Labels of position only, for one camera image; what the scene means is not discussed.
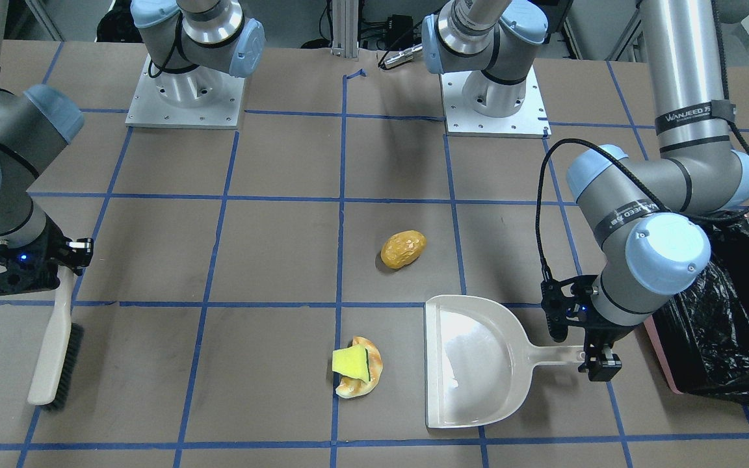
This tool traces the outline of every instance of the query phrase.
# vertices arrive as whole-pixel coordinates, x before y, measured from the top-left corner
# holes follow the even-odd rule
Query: white dustpan
[[[537,365],[583,362],[582,346],[533,346],[514,314],[482,297],[427,300],[425,338],[432,428],[503,420],[522,406]]]

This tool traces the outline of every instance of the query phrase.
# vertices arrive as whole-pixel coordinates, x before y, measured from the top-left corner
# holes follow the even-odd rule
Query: black cable tie
[[[736,104],[731,103],[729,99],[713,99],[710,101],[710,115],[735,124]]]

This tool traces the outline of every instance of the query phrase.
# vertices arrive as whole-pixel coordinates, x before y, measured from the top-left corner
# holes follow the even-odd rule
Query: black garbage bag
[[[749,218],[705,231],[710,265],[654,324],[678,390],[749,406]]]
[[[100,20],[98,42],[143,42],[131,17],[131,0],[116,0]]]

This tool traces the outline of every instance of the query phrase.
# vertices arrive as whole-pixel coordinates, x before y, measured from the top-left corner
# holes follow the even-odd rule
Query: sponge
[[[363,380],[363,382],[371,382],[369,350],[362,344],[335,350],[331,354],[331,371],[353,379]]]

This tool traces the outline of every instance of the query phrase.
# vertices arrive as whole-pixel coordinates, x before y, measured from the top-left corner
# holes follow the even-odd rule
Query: metal base plate
[[[531,68],[528,73],[528,93],[522,109],[508,118],[491,118],[470,107],[461,95],[461,89],[470,71],[441,75],[443,110],[447,118],[447,133],[460,137],[517,137],[541,138],[551,134],[542,93]]]
[[[149,57],[146,57],[135,95],[129,105],[129,113],[125,116],[128,127],[239,129],[244,101],[244,78],[216,71],[221,74],[223,89],[220,90],[220,95],[206,106],[188,109],[174,106],[161,97],[154,80],[146,74],[148,66]]]

